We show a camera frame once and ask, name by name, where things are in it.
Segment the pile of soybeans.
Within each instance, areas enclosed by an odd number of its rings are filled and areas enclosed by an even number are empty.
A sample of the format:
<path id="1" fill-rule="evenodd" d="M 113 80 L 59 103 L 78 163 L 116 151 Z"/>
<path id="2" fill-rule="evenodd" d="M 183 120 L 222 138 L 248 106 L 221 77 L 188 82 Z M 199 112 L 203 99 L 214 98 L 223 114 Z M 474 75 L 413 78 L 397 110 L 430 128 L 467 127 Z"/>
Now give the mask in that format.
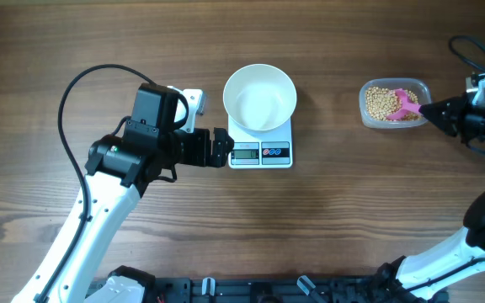
<path id="1" fill-rule="evenodd" d="M 408 101 L 418 104 L 418 96 L 410 91 L 399 88 Z M 402 110 L 402 99 L 398 96 L 396 89 L 370 87 L 365 90 L 366 109 L 373 120 L 379 121 L 415 121 L 420 120 L 421 115 L 404 110 L 405 115 L 399 119 L 390 119 L 389 116 Z"/>

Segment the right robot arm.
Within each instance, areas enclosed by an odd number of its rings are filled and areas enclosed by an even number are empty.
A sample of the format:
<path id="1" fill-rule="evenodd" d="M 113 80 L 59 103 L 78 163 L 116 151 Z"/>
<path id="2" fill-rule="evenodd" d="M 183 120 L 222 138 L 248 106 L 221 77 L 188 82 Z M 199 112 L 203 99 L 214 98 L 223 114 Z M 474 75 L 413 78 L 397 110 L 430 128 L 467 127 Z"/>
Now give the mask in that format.
<path id="1" fill-rule="evenodd" d="M 466 93 L 422 105 L 419 113 L 448 136 L 459 136 L 466 146 L 475 138 L 485 140 L 485 107 L 472 104 Z M 402 257 L 389 266 L 386 301 L 428 301 L 438 291 L 482 272 L 485 272 L 485 191 L 468 208 L 459 231 L 429 250 Z"/>

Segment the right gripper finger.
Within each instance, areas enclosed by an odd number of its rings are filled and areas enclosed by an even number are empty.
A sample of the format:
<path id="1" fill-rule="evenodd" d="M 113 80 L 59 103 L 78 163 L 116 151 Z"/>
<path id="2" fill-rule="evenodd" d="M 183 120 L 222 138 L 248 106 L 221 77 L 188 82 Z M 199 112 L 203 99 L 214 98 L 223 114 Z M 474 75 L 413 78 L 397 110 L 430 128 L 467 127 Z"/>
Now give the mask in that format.
<path id="1" fill-rule="evenodd" d="M 457 108 L 461 108 L 461 96 L 448 98 L 437 103 L 421 105 L 419 113 L 422 116 L 447 115 L 457 110 Z"/>
<path id="2" fill-rule="evenodd" d="M 421 110 L 420 113 L 428 122 L 447 136 L 457 136 L 456 122 L 452 120 L 446 112 L 439 110 L 437 112 Z"/>

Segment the clear plastic container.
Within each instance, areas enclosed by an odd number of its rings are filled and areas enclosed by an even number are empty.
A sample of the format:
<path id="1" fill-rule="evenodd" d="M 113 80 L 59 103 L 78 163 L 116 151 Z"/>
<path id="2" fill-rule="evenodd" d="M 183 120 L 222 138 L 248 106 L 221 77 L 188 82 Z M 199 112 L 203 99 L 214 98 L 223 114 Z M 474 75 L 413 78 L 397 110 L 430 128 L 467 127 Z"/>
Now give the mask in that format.
<path id="1" fill-rule="evenodd" d="M 428 87 L 422 82 L 414 78 L 381 78 L 374 79 L 367 82 L 359 94 L 360 114 L 363 124 L 366 127 L 374 129 L 401 129 L 418 127 L 426 124 L 428 121 L 421 116 L 420 120 L 415 121 L 379 121 L 373 120 L 365 105 L 365 90 L 370 87 L 380 87 L 389 89 L 405 89 L 414 92 L 418 96 L 418 104 L 431 104 L 431 97 Z"/>

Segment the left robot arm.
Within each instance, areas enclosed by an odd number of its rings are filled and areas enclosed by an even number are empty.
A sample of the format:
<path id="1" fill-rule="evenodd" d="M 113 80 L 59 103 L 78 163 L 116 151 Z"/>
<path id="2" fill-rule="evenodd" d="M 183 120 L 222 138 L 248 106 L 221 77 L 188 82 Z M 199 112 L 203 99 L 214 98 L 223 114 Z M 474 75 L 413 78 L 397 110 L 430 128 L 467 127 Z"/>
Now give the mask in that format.
<path id="1" fill-rule="evenodd" d="M 149 183 L 173 183 L 164 169 L 181 163 L 223 167 L 234 147 L 227 130 L 186 130 L 194 111 L 181 91 L 143 83 L 121 137 L 106 135 L 88 152 L 83 187 L 56 240 L 16 302 L 154 301 L 154 276 L 121 267 L 94 293 L 94 275 L 115 233 Z"/>

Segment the white bowl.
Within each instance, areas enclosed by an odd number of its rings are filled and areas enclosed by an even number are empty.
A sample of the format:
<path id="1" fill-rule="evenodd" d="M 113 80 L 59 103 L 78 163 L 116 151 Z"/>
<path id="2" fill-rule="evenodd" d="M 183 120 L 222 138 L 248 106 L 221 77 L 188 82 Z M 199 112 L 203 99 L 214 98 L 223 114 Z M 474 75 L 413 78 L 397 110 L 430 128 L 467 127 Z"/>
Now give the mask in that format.
<path id="1" fill-rule="evenodd" d="M 288 122 L 297 106 L 296 86 L 276 66 L 251 64 L 235 71 L 223 88 L 228 131 L 266 133 Z"/>

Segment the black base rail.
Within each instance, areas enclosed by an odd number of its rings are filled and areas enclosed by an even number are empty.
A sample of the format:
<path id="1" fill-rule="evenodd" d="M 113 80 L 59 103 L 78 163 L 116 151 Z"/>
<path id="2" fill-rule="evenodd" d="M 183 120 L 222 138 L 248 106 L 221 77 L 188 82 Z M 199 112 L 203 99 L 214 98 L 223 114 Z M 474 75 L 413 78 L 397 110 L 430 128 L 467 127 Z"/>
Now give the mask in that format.
<path id="1" fill-rule="evenodd" d="M 364 303 L 368 299 L 362 295 L 360 286 L 365 277 L 342 278 L 329 282 L 315 280 L 317 293 L 326 302 Z M 259 302 L 313 302 L 295 281 L 267 280 L 219 280 L 215 282 L 212 295 L 203 293 L 202 283 L 185 278 L 157 279 L 148 302 L 166 303 L 259 303 Z"/>

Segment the white digital kitchen scale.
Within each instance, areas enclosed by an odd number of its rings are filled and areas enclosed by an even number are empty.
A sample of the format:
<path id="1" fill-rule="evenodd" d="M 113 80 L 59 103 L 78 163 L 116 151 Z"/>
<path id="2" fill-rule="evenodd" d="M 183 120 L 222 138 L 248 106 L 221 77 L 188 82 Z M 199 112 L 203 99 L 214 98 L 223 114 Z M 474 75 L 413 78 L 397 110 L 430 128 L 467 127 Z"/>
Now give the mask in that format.
<path id="1" fill-rule="evenodd" d="M 228 159 L 232 169 L 290 168 L 294 162 L 291 120 L 274 130 L 256 132 L 244 130 L 229 118 L 228 134 L 234 140 Z"/>

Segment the pink plastic scoop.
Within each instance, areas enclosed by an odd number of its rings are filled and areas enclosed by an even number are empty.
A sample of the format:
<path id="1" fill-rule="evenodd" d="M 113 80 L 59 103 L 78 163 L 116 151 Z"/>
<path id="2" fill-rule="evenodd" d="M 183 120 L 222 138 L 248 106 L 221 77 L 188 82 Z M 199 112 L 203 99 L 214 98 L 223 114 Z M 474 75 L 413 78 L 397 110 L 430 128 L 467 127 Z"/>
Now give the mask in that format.
<path id="1" fill-rule="evenodd" d="M 420 114 L 421 105 L 412 103 L 403 89 L 395 89 L 394 93 L 400 100 L 400 109 L 393 114 L 389 114 L 387 116 L 389 120 L 401 120 L 407 114 Z"/>

